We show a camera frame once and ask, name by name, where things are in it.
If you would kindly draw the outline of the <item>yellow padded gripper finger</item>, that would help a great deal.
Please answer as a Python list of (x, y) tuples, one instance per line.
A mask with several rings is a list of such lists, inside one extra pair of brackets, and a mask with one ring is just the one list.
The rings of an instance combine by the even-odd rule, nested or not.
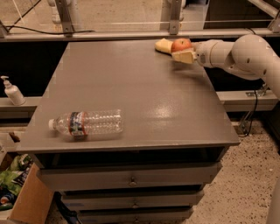
[(171, 54), (172, 58), (177, 62), (192, 64), (195, 62), (196, 54), (194, 51), (178, 51)]

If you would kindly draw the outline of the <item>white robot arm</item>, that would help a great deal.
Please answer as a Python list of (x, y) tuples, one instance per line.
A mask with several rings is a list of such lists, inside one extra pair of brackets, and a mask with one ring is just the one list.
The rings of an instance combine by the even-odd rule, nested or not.
[[(195, 44), (203, 67), (218, 67), (239, 77), (262, 79), (279, 94), (279, 57), (263, 38), (249, 34), (234, 43)], [(241, 144), (229, 148), (205, 197), (182, 224), (279, 224), (279, 143), (260, 122)]]

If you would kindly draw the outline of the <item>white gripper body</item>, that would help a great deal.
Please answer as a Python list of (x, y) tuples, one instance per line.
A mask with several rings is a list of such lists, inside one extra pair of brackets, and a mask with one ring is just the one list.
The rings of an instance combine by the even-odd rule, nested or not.
[(202, 67), (212, 67), (211, 64), (211, 51), (214, 43), (211, 40), (193, 42), (194, 51), (196, 54), (196, 60)]

